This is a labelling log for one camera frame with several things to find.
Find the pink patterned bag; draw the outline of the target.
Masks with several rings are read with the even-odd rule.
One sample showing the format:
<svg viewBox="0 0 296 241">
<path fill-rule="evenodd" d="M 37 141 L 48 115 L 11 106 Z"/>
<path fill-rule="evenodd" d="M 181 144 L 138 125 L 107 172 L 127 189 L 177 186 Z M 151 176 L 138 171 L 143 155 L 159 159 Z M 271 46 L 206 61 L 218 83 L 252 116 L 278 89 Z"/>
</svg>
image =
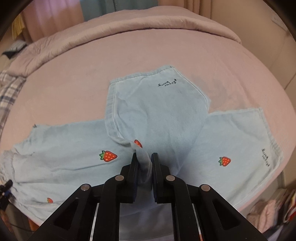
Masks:
<svg viewBox="0 0 296 241">
<path fill-rule="evenodd" d="M 258 201 L 247 215 L 247 220 L 261 233 L 277 225 L 278 204 L 274 199 Z"/>
</svg>

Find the pink curtain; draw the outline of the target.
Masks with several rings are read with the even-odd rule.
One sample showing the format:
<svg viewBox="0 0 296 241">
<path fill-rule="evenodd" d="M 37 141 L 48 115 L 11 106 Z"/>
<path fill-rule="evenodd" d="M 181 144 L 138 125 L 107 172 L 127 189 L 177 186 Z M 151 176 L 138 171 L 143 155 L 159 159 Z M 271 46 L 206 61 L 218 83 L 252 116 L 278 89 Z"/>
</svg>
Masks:
<svg viewBox="0 0 296 241">
<path fill-rule="evenodd" d="M 22 15 L 33 42 L 84 22 L 77 0 L 32 1 Z"/>
</svg>

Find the pink bed sheet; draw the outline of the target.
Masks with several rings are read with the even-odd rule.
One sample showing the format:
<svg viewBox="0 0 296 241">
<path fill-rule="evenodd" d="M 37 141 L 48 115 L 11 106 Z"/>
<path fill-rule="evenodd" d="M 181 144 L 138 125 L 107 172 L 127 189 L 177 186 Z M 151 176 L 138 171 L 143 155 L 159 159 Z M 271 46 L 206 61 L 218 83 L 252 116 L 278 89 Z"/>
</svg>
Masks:
<svg viewBox="0 0 296 241">
<path fill-rule="evenodd" d="M 79 31 L 69 28 L 29 45 L 12 62 L 31 74 L 8 116 L 1 150 L 23 141 L 34 123 L 65 124 L 100 119 L 111 80 L 172 65 L 211 99 L 211 111 L 263 108 L 283 152 L 275 178 L 295 149 L 295 112 L 273 74 L 227 27 L 203 30 L 144 28 Z"/>
</svg>

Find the dark folded clothing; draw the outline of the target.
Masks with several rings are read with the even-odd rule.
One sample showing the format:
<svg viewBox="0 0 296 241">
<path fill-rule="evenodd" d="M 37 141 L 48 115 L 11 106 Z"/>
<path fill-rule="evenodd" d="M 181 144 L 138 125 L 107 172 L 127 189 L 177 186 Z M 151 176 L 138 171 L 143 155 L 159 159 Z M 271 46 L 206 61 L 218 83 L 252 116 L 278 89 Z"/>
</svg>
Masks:
<svg viewBox="0 0 296 241">
<path fill-rule="evenodd" d="M 17 40 L 8 49 L 2 52 L 2 55 L 11 59 L 17 54 L 19 54 L 26 47 L 27 47 L 27 43 L 25 41 Z"/>
</svg>

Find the blue plaid pillow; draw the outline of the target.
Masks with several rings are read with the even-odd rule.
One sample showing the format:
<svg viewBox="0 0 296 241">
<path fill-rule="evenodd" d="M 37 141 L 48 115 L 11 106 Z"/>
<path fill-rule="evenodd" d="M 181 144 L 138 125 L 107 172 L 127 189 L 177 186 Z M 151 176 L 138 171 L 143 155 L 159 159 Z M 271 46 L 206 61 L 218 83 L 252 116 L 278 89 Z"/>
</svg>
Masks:
<svg viewBox="0 0 296 241">
<path fill-rule="evenodd" d="M 4 70 L 1 72 L 1 95 L 0 95 L 0 118 L 1 135 L 6 124 L 7 118 L 18 97 L 26 78 L 21 76 L 12 76 Z"/>
</svg>

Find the pink folded duvet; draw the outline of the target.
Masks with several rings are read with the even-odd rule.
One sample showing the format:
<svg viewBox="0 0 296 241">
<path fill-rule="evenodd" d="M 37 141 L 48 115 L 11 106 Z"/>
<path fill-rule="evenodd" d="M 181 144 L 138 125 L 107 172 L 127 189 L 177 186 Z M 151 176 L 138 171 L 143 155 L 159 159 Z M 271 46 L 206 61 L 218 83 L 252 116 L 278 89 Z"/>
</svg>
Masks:
<svg viewBox="0 0 296 241">
<path fill-rule="evenodd" d="M 136 30 L 181 29 L 214 34 L 241 43 L 229 28 L 178 6 L 122 10 L 44 37 L 27 46 L 7 69 L 10 76 L 28 77 L 55 57 L 88 42 Z"/>
</svg>

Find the light blue strawberry pants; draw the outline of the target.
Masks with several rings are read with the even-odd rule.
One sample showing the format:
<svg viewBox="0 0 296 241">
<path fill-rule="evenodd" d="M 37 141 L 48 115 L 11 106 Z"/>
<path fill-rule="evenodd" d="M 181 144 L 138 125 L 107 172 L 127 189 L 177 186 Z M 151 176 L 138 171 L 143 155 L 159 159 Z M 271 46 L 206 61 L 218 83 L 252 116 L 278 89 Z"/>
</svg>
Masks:
<svg viewBox="0 0 296 241">
<path fill-rule="evenodd" d="M 173 175 L 207 183 L 236 206 L 263 187 L 283 159 L 262 109 L 209 113 L 209 107 L 210 99 L 171 66 L 113 80 L 104 119 L 35 125 L 1 154 L 1 180 L 13 181 L 17 208 L 45 221 L 81 184 L 104 183 L 136 155 L 137 199 L 122 208 L 119 237 L 169 237 L 169 206 L 152 196 L 152 153 Z"/>
</svg>

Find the yellow cloth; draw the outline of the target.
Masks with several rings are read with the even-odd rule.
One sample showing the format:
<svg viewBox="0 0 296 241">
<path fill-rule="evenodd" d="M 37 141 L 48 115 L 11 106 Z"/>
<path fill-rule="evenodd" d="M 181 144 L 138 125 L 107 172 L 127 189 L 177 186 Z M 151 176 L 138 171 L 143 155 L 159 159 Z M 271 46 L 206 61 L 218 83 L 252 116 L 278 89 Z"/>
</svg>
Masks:
<svg viewBox="0 0 296 241">
<path fill-rule="evenodd" d="M 23 21 L 22 14 L 18 14 L 18 16 L 14 19 L 14 21 L 11 24 L 12 38 L 15 40 L 25 28 L 26 27 Z"/>
</svg>

